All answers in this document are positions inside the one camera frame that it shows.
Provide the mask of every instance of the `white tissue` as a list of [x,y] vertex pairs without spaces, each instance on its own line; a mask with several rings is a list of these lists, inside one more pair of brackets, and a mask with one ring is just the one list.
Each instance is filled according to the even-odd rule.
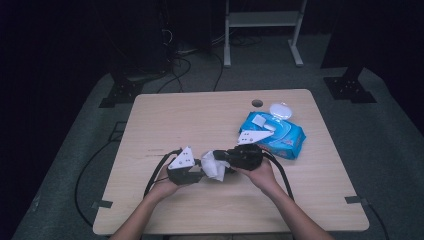
[[230,167],[228,162],[216,160],[213,156],[213,151],[205,153],[202,156],[201,163],[206,176],[221,182],[224,180],[225,167]]

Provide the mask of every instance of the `white metal frame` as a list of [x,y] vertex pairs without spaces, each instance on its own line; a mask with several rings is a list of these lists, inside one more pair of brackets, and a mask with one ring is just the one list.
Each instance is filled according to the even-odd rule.
[[288,40],[296,66],[302,67],[303,61],[297,50],[297,39],[305,14],[307,0],[302,1],[300,11],[279,12],[230,12],[230,0],[226,1],[225,16],[225,45],[224,66],[231,67],[230,55],[230,28],[231,27],[270,27],[270,26],[294,26],[293,39]]

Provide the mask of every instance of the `black tape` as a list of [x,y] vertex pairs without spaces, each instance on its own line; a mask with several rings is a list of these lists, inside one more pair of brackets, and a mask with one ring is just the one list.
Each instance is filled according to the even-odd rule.
[[94,202],[93,205],[91,205],[91,208],[94,208],[94,209],[99,209],[101,207],[102,208],[111,208],[112,204],[113,204],[113,202],[101,200],[100,202]]
[[367,206],[369,205],[367,199],[365,198],[360,198],[358,196],[350,196],[350,197],[345,197],[346,203],[347,204],[352,204],[352,203],[360,203],[362,206]]

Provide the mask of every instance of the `wooden table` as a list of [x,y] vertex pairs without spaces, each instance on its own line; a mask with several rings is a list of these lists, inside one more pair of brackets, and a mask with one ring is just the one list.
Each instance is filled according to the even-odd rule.
[[[252,106],[259,99],[263,107]],[[283,165],[297,204],[328,231],[362,231],[369,226],[318,107],[308,90],[149,94],[136,98],[93,230],[112,234],[143,198],[146,184],[163,155],[191,146],[195,158],[213,149],[236,146],[238,130],[251,111],[268,111],[285,102],[291,122],[307,138],[296,160]],[[277,180],[284,187],[278,169]],[[215,234],[289,232],[273,203],[245,176],[224,182],[203,178],[161,202],[146,234]]]

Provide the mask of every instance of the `white round object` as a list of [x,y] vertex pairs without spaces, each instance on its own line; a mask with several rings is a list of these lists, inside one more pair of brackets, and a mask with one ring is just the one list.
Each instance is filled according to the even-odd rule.
[[292,110],[287,105],[281,103],[273,103],[269,108],[269,112],[282,120],[287,120],[292,116]]

